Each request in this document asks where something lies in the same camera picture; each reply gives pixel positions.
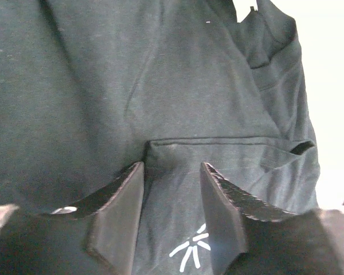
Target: patch pocket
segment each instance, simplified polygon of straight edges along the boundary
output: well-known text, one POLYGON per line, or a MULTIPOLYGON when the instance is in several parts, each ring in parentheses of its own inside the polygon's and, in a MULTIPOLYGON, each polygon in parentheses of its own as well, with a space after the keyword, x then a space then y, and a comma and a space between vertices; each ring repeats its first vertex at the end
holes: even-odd
POLYGON ((149 142, 134 274, 148 274, 152 269, 156 274, 163 270, 211 274, 209 249, 199 245, 201 236, 197 237, 205 223, 201 162, 210 163, 251 194, 301 212, 316 206, 316 156, 310 140, 250 137, 149 142))

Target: white surface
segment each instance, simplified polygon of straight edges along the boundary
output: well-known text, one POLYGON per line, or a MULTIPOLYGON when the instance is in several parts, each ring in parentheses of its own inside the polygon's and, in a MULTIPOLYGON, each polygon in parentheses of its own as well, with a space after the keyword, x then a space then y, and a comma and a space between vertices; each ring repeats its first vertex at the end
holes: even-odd
POLYGON ((272 2, 297 22, 321 165, 318 202, 324 209, 340 209, 344 201, 344 0, 272 2))

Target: white tag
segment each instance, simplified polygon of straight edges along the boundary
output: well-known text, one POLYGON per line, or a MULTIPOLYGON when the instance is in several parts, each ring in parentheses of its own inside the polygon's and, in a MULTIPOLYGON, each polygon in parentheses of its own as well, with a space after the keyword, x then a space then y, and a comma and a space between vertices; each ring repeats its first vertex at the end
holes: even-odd
POLYGON ((234 8, 236 9, 237 22, 241 23, 251 12, 251 7, 258 10, 256 0, 233 0, 234 8))

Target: white embroidered design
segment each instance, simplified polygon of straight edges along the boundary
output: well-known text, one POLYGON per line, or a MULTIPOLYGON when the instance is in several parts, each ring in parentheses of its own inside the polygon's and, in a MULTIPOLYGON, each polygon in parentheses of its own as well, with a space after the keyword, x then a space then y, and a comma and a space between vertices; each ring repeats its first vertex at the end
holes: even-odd
POLYGON ((197 249, 198 247, 197 246, 200 246, 200 247, 210 251, 210 246, 206 242, 201 241, 202 239, 208 238, 208 236, 209 236, 209 233, 202 234, 205 231, 205 229, 206 229, 206 224, 204 223, 200 227, 200 229, 196 231, 196 233, 199 234, 199 235, 193 237, 193 242, 196 243, 196 244, 193 243, 191 245, 190 241, 184 242, 183 244, 177 246, 170 253, 170 257, 173 257, 173 256, 176 255, 176 253, 178 253, 181 250, 187 248, 185 256, 182 259, 181 266, 179 267, 179 271, 181 273, 183 273, 185 271, 186 263, 187 263, 188 259, 190 258, 191 253, 193 254, 193 259, 194 259, 195 267, 197 269, 199 269, 201 267, 200 260, 199 260, 199 255, 198 255, 198 249, 197 249))

